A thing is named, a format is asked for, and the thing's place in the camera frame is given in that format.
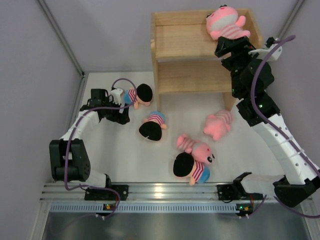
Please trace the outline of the pink plush face down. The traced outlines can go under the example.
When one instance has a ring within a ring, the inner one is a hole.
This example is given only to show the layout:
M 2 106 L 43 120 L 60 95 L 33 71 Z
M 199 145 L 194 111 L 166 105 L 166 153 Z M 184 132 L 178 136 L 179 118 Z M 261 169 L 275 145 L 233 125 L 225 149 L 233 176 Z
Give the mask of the pink plush face down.
M 207 116 L 203 133 L 211 136 L 214 141 L 219 141 L 231 130 L 232 122 L 232 113 L 225 109 L 220 110 Z

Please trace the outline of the pink plush with heart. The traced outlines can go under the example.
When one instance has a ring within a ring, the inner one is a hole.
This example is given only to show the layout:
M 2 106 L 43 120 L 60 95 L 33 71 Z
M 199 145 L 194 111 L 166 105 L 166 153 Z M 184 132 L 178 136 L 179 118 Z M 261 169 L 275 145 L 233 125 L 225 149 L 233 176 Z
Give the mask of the pink plush with heart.
M 216 159 L 207 143 L 194 140 L 185 133 L 177 138 L 176 148 L 187 154 L 191 154 L 197 162 L 206 165 L 210 165 Z

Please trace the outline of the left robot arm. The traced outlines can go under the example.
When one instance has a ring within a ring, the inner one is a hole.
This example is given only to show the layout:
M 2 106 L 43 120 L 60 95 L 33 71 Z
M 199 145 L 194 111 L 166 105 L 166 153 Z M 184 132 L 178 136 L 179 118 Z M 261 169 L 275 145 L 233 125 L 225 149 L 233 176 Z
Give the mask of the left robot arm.
M 78 113 L 70 129 L 58 140 L 49 144 L 51 175 L 55 181 L 78 181 L 95 186 L 95 193 L 102 200 L 113 194 L 110 177 L 92 169 L 84 139 L 102 119 L 125 125 L 130 121 L 129 107 L 123 104 L 124 90 L 112 88 L 110 92 L 93 88 L 90 98 Z

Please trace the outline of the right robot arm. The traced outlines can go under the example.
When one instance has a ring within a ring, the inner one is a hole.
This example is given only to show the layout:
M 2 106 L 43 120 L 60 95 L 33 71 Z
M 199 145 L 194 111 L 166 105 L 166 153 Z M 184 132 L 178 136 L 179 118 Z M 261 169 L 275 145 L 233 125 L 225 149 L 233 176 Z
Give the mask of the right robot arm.
M 273 196 L 287 208 L 294 208 L 320 188 L 320 168 L 299 146 L 288 129 L 280 109 L 266 89 L 275 78 L 268 60 L 295 35 L 285 39 L 270 37 L 263 50 L 256 49 L 248 37 L 219 37 L 214 54 L 221 57 L 222 66 L 230 72 L 231 93 L 239 100 L 241 117 L 264 140 L 279 162 L 282 175 L 257 175 L 245 172 L 232 183 L 235 196 L 250 194 Z

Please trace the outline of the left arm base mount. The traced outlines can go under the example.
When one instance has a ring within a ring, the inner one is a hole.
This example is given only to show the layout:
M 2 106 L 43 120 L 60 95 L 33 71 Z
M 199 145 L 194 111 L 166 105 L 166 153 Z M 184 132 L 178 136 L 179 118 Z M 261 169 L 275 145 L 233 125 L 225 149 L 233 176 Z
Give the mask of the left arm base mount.
M 126 201 L 129 193 L 129 186 L 126 184 L 115 184 L 111 187 L 114 191 L 118 192 L 121 201 Z M 116 201 L 118 196 L 112 192 L 101 189 L 87 188 L 85 190 L 85 201 Z

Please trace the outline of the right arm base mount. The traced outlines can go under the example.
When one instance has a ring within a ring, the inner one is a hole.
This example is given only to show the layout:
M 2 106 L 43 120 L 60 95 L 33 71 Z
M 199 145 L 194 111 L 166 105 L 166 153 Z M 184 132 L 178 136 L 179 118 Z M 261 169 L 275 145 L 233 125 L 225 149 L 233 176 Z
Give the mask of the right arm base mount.
M 263 200 L 264 196 L 260 193 L 245 193 L 237 189 L 233 184 L 218 184 L 216 186 L 218 199 L 229 203 L 238 200 Z

